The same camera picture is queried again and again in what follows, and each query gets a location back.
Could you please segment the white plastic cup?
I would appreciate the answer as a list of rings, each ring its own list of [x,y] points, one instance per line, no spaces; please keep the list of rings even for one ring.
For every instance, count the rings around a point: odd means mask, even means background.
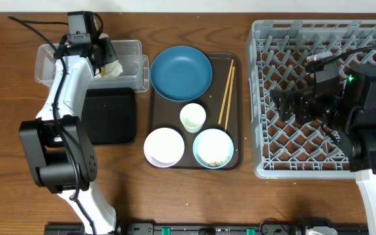
[[[205,109],[197,103],[186,104],[180,112],[180,121],[189,133],[197,133],[206,120]]]

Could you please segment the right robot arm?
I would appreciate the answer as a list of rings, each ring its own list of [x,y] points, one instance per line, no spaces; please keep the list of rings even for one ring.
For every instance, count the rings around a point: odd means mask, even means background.
[[[376,65],[352,66],[342,94],[339,74],[315,72],[313,85],[296,91],[272,90],[281,120],[291,116],[301,125],[319,120],[337,131],[335,145],[349,159],[349,169],[362,195],[370,234],[376,234]]]

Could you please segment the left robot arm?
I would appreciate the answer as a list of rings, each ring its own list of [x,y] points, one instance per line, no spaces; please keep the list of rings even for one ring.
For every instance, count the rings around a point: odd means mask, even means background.
[[[96,181],[97,156],[81,121],[87,89],[98,72],[122,66],[107,34],[78,34],[54,47],[55,75],[46,102],[20,125],[20,140],[35,184],[67,201],[86,234],[113,234],[117,214]]]

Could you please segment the white tissue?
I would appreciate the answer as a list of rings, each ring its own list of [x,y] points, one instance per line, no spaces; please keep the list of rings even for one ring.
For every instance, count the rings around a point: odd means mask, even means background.
[[[106,33],[102,33],[99,37],[99,42],[104,50],[104,65],[105,74],[101,78],[115,78],[123,72],[123,67],[118,61],[116,51],[112,45],[109,36]]]

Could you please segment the pink white bowl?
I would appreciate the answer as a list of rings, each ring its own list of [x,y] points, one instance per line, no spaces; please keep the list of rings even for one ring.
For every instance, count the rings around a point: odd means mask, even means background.
[[[181,134],[168,127],[152,131],[144,142],[146,160],[159,168],[168,168],[178,163],[184,151],[185,143]]]

